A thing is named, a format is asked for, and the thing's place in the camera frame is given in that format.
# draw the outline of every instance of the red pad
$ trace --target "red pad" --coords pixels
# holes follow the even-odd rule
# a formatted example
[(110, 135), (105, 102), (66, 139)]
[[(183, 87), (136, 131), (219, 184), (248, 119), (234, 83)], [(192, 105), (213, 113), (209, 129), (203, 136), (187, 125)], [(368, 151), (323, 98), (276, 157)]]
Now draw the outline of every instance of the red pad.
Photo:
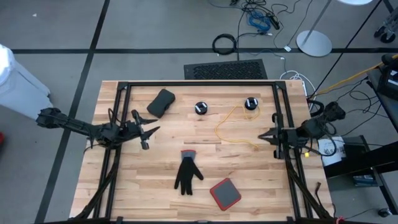
[(210, 189), (210, 194), (216, 200), (216, 203), (222, 211), (238, 202), (242, 196), (232, 184), (231, 179), (225, 178), (223, 181)]

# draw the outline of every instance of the black glove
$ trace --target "black glove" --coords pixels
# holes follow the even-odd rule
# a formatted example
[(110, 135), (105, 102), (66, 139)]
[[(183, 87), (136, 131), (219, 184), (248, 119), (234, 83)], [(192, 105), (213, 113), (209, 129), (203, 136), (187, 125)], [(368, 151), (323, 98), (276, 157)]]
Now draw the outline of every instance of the black glove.
[(203, 175), (200, 173), (198, 167), (193, 162), (196, 152), (194, 150), (181, 151), (182, 162), (178, 169), (177, 178), (175, 179), (174, 189), (178, 188), (181, 182), (181, 194), (192, 195), (192, 178), (195, 174), (200, 180), (203, 180)]

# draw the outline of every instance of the black eraser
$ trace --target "black eraser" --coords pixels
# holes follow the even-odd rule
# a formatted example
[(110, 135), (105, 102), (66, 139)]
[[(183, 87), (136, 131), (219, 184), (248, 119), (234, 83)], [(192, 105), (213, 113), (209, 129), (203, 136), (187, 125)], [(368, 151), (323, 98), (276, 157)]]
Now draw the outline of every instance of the black eraser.
[(157, 118), (161, 118), (174, 100), (175, 95), (172, 92), (162, 89), (156, 98), (149, 104), (147, 110), (150, 114)]
[(222, 211), (238, 202), (242, 196), (232, 184), (231, 179), (225, 178), (223, 181), (210, 189), (210, 194), (216, 200), (216, 203)]

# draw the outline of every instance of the yellow cable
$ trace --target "yellow cable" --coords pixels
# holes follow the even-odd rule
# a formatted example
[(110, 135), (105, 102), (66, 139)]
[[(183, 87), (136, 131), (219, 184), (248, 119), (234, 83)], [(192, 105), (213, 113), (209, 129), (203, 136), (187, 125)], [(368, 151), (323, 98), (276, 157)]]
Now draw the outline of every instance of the yellow cable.
[[(395, 58), (398, 58), (398, 55), (394, 55), (394, 56), (392, 56), (392, 58), (394, 58), (394, 59), (395, 59)], [(326, 93), (326, 92), (330, 91), (331, 89), (333, 89), (334, 87), (339, 86), (339, 85), (341, 85), (341, 84), (343, 84), (343, 83), (346, 83), (346, 82), (348, 82), (348, 81), (351, 81), (351, 80), (353, 80), (354, 78), (356, 78), (356, 77), (358, 77), (358, 76), (360, 76), (360, 75), (362, 75), (362, 74), (364, 74), (364, 73), (366, 73), (366, 72), (368, 72), (368, 71), (370, 71), (370, 70), (373, 70), (373, 69), (377, 68), (378, 66), (380, 66), (380, 65), (382, 65), (382, 64), (383, 64), (383, 63), (380, 62), (380, 63), (378, 63), (377, 65), (375, 65), (375, 66), (373, 66), (373, 67), (371, 67), (371, 68), (368, 68), (368, 69), (366, 69), (366, 70), (363, 70), (362, 72), (359, 72), (359, 73), (353, 75), (352, 77), (346, 78), (346, 79), (344, 79), (344, 80), (342, 80), (342, 81), (340, 81), (340, 82), (338, 82), (338, 83), (336, 83), (336, 84), (334, 84), (334, 85), (332, 85), (332, 86), (329, 86), (328, 88), (326, 88), (326, 89), (324, 89), (324, 90), (319, 91), (319, 92), (318, 92), (316, 95), (314, 95), (314, 96), (321, 95), (322, 93)]]
[(257, 118), (257, 117), (260, 115), (260, 113), (261, 113), (260, 107), (258, 106), (257, 108), (258, 108), (258, 111), (259, 111), (259, 112), (257, 113), (257, 115), (255, 115), (255, 116), (252, 117), (252, 118), (249, 118), (248, 115), (246, 114), (246, 109), (245, 109), (245, 107), (243, 107), (243, 106), (235, 106), (235, 107), (228, 113), (228, 115), (224, 118), (224, 120), (222, 120), (222, 122), (220, 122), (220, 123), (217, 124), (217, 126), (216, 126), (214, 132), (216, 133), (217, 137), (218, 137), (219, 139), (223, 140), (223, 141), (228, 141), (228, 142), (246, 142), (246, 143), (248, 143), (248, 144), (254, 146), (255, 148), (258, 148), (259, 146), (256, 145), (256, 144), (254, 144), (254, 143), (252, 143), (251, 141), (244, 140), (244, 139), (229, 140), (229, 139), (225, 139), (225, 138), (220, 137), (220, 135), (218, 134), (218, 130), (217, 130), (218, 127), (219, 127), (222, 123), (224, 123), (224, 122), (229, 118), (229, 116), (231, 116), (232, 112), (233, 112), (236, 108), (239, 108), (239, 107), (241, 107), (241, 108), (243, 109), (244, 117), (245, 117), (246, 119), (250, 120), (250, 121), (253, 120), (253, 119), (255, 119), (255, 118)]

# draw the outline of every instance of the wooden tabletop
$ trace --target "wooden tabletop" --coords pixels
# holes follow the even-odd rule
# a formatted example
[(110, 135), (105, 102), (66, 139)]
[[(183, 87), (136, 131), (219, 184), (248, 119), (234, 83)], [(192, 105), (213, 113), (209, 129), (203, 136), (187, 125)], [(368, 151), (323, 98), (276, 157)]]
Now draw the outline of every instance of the wooden tabletop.
[[(107, 110), (113, 107), (117, 84), (118, 81), (102, 83), (93, 124), (108, 122)], [(174, 93), (176, 100), (161, 119), (144, 126), (146, 130), (160, 126), (148, 142), (149, 150), (142, 150), (138, 139), (123, 144), (112, 219), (122, 216), (125, 220), (147, 221), (283, 221), (287, 216), (294, 217), (284, 161), (274, 159), (275, 146), (257, 138), (274, 126), (271, 114), (275, 113), (275, 104), (270, 86), (137, 86), (131, 90), (129, 111), (135, 109), (143, 118), (156, 119), (146, 107), (162, 88)], [(310, 118), (301, 82), (287, 81), (287, 91), (297, 127)], [(249, 121), (244, 119), (243, 109), (237, 108), (219, 127), (219, 133), (226, 139), (249, 140), (257, 144), (258, 149), (246, 143), (222, 141), (215, 135), (215, 126), (234, 106), (243, 105), (250, 96), (259, 100), (260, 115)], [(204, 116), (197, 115), (193, 109), (199, 101), (208, 104), (209, 109)], [(249, 116), (256, 113), (258, 110), (248, 111)], [(131, 113), (127, 119), (133, 119)], [(174, 189), (181, 163), (180, 151), (184, 149), (196, 150), (195, 164), (205, 177), (204, 180), (193, 178), (192, 196), (180, 195), (180, 189)], [(103, 156), (102, 147), (87, 150), (71, 217), (80, 213), (96, 192)], [(332, 215), (333, 207), (320, 157), (312, 154), (309, 158), (303, 157), (302, 162), (309, 191), (313, 194), (316, 183), (322, 183), (320, 200)], [(242, 199), (223, 212), (209, 190), (227, 177), (239, 190)], [(298, 188), (297, 192), (304, 217), (302, 194)], [(107, 195), (105, 192), (102, 217)]]

